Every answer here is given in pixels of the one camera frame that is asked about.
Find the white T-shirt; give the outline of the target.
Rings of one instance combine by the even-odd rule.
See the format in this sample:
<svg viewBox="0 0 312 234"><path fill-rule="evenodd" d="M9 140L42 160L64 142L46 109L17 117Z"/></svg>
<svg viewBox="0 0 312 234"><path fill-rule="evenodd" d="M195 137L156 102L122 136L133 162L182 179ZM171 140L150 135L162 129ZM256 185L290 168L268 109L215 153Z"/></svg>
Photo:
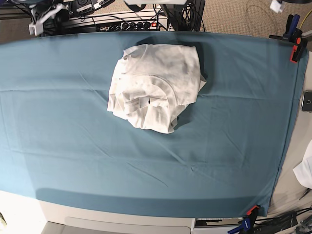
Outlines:
<svg viewBox="0 0 312 234"><path fill-rule="evenodd" d="M205 84L196 47L132 46L115 66L107 110L135 128L170 134Z"/></svg>

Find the teal table cloth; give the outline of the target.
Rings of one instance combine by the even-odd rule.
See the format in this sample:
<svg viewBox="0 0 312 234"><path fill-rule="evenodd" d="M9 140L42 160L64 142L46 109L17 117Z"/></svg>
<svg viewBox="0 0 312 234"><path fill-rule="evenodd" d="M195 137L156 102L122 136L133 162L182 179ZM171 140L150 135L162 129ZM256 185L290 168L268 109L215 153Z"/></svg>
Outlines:
<svg viewBox="0 0 312 234"><path fill-rule="evenodd" d="M107 111L122 52L195 46L207 84L171 134ZM0 46L0 188L103 212L191 218L267 213L300 105L309 53L195 32L106 32Z"/></svg>

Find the orange black corner clamp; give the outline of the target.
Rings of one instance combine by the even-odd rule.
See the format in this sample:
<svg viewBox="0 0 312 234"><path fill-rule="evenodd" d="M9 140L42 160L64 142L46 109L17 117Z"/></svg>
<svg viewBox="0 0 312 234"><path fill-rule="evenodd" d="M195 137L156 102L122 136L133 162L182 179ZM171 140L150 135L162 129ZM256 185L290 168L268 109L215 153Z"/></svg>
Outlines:
<svg viewBox="0 0 312 234"><path fill-rule="evenodd" d="M260 210L261 206L260 205L254 205L253 207L251 207L247 213L246 213L246 217L250 220L254 219L256 220L256 218L258 217L258 213Z"/></svg>

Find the blue spring clamp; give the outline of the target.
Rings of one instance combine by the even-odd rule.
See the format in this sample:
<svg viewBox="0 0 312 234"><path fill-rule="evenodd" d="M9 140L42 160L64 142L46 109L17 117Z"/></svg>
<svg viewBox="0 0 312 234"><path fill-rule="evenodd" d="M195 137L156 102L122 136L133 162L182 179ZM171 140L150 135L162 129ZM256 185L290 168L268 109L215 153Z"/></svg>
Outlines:
<svg viewBox="0 0 312 234"><path fill-rule="evenodd" d="M251 219L251 218L245 218L242 220L241 224L232 229L227 231L228 234L249 234L253 231L254 229L254 224L255 224L255 220Z"/></svg>

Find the silver device at edge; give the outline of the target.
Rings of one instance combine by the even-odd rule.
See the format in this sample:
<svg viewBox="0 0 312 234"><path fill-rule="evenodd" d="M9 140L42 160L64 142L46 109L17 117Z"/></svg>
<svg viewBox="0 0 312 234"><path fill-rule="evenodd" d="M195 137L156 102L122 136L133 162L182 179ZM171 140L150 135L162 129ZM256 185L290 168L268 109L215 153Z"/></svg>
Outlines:
<svg viewBox="0 0 312 234"><path fill-rule="evenodd" d="M312 112L312 90L306 90L303 92L301 110L303 112Z"/></svg>

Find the white cloth at edge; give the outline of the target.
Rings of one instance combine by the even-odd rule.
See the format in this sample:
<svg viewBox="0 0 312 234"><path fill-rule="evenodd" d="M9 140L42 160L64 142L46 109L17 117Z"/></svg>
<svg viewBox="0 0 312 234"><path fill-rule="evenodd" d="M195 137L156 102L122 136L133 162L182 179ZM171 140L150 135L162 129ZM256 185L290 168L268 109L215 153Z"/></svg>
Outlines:
<svg viewBox="0 0 312 234"><path fill-rule="evenodd" d="M294 169L293 172L297 181L304 187L312 188L312 158L308 157L302 160Z"/></svg>

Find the orange black right clamp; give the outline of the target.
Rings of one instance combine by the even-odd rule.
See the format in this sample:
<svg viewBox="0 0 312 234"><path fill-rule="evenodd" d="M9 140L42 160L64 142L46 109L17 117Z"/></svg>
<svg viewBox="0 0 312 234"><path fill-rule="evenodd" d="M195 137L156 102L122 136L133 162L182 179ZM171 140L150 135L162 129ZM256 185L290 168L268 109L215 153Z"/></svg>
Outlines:
<svg viewBox="0 0 312 234"><path fill-rule="evenodd" d="M290 61L293 63L298 63L300 59L302 58L303 52L305 51L307 47L307 39L306 38L297 38L295 41L295 44L292 48Z"/></svg>

